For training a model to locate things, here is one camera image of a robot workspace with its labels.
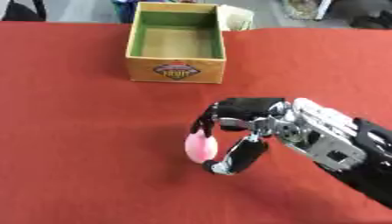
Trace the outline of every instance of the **red table surface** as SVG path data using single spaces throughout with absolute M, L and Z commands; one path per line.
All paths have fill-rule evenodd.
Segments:
M 0 24 L 0 223 L 391 223 L 392 213 L 270 140 L 233 177 L 183 148 L 231 96 L 306 97 L 392 128 L 392 32 L 225 33 L 224 84 L 128 80 L 129 27 Z M 238 134 L 217 131 L 221 151 Z

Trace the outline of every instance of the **box label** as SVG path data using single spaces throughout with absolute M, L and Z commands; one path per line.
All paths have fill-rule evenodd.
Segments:
M 200 71 L 184 62 L 173 61 L 170 64 L 154 67 L 154 72 L 175 81 L 200 73 Z

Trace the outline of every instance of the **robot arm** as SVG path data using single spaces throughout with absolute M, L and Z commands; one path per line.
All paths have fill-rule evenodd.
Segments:
M 304 98 L 293 103 L 282 98 L 231 98 L 207 111 L 197 123 L 205 127 L 209 121 L 205 131 L 210 135 L 211 123 L 225 131 L 250 132 L 223 161 L 205 161 L 207 171 L 242 172 L 267 150 L 265 139 L 276 137 L 336 179 L 392 208 L 391 131 Z

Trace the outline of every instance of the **cardboard box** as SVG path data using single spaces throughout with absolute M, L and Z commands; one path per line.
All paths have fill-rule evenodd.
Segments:
M 133 81 L 221 83 L 226 63 L 218 6 L 139 3 L 126 52 Z

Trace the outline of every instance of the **foam ball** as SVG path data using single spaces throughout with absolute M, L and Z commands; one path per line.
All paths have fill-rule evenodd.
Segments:
M 215 158 L 218 153 L 218 143 L 213 136 L 206 137 L 202 129 L 196 134 L 190 134 L 185 140 L 186 155 L 195 163 Z

